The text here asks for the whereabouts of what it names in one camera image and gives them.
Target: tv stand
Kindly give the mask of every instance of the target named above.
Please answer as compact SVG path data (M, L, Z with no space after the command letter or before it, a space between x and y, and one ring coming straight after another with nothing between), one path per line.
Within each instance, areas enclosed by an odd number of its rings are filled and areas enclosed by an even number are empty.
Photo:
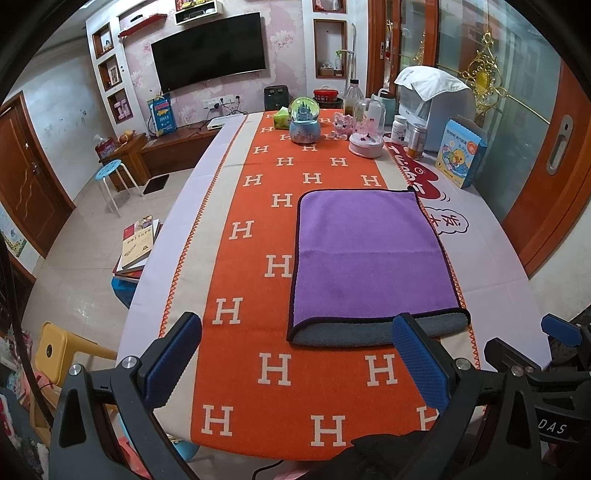
M201 128L188 125L150 141L145 134L139 134L100 162L107 165L111 160L121 159L134 180L145 185L152 177L194 168L218 131L208 130L207 125ZM109 178L118 192L123 190L115 173Z
M194 168L218 131L186 125L148 141L139 154L151 177Z

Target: wall shelf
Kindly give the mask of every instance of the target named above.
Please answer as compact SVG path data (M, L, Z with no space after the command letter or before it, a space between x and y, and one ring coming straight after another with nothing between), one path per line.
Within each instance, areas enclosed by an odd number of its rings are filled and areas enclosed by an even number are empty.
M221 15L222 13L223 5L217 0L211 0L176 12L174 14L174 21L177 25L183 25L193 20Z
M113 95L109 95L107 101L111 107L111 113L113 113L116 124L120 124L134 117L131 107L129 107L127 93L124 88L118 90Z
M109 24L106 24L92 34L92 43L95 47L95 55L97 59L113 50L113 35L111 35L111 27Z
M138 30L147 27L148 25L153 24L154 22L157 22L158 20L161 20L163 18L166 18L168 15L166 14L154 14L154 15L150 15L149 17L144 18L143 20L140 20L139 22L137 22L135 25L126 28L125 30L121 31L121 33L119 33L119 35L117 35L119 38L125 38L125 37L129 37L132 33L137 32Z
M345 20L314 19L314 65L317 79L342 80L342 73L347 71L345 59L339 59L336 52L347 49L347 22ZM334 67L340 63L337 71L340 75L326 75L320 72L322 65L330 63Z
M338 9L334 10L335 3L333 0L311 0L312 11L322 14L346 14L347 13L347 0L337 0L339 6Z
M105 92L123 83L116 55L111 55L104 62L99 63L98 68Z

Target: cardboard box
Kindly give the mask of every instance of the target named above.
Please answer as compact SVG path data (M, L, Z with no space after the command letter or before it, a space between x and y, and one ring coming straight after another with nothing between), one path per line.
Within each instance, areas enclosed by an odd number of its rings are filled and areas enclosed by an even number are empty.
M435 166L461 189L469 187L486 148L486 132L457 116L447 122Z
M169 93L148 100L148 107L150 107L150 115L152 116L152 120L154 120L156 136L161 137L177 129L173 110L170 106Z

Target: pink figurine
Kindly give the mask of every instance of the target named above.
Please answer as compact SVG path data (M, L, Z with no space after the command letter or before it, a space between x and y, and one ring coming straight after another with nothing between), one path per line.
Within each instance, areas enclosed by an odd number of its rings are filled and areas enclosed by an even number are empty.
M341 140L347 140L355 129L355 118L350 115L343 115L342 113L335 113L333 115L333 125L335 126L335 136Z

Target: floor mat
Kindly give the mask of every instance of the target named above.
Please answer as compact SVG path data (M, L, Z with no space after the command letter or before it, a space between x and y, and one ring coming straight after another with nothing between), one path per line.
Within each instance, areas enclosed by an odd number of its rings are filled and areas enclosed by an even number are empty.
M166 185L166 182L168 182L168 177L170 177L170 175L167 173L166 175L160 175L159 177L150 180L146 185L146 188L144 188L144 195L162 190Z

